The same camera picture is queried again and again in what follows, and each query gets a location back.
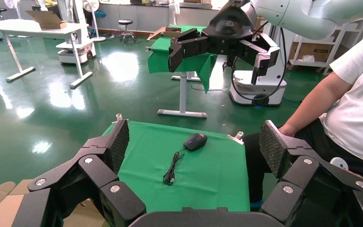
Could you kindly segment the bare person hand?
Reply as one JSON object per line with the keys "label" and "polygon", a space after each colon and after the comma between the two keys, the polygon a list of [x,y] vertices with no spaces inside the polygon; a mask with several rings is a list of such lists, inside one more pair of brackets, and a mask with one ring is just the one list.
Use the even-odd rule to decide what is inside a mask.
{"label": "bare person hand", "polygon": [[297,128],[289,123],[285,123],[283,126],[278,128],[278,130],[281,134],[288,137],[294,137],[295,134],[298,132]]}

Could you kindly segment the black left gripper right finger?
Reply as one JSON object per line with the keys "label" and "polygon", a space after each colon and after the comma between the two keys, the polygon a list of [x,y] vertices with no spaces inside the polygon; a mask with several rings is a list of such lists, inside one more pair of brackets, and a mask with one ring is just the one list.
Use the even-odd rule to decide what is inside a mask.
{"label": "black left gripper right finger", "polygon": [[278,179],[261,211],[282,224],[363,224],[363,179],[339,157],[322,159],[301,139],[263,123],[260,151]]}

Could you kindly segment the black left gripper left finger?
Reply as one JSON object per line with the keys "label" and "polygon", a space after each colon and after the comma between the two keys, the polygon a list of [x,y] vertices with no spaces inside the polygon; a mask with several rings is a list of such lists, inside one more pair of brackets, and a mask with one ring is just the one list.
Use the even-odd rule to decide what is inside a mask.
{"label": "black left gripper left finger", "polygon": [[78,204],[91,200],[111,227],[127,227],[146,212],[143,201],[118,177],[130,140],[128,122],[90,138],[65,163],[28,185],[28,225],[61,227]]}

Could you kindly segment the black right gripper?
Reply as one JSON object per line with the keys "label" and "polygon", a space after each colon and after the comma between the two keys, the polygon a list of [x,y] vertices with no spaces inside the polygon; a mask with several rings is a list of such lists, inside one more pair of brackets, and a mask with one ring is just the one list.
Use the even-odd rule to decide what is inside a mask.
{"label": "black right gripper", "polygon": [[228,2],[199,32],[196,28],[171,38],[168,69],[175,72],[183,59],[204,53],[237,56],[253,66],[251,84],[277,61],[280,47],[265,33],[252,41],[256,11],[250,2]]}

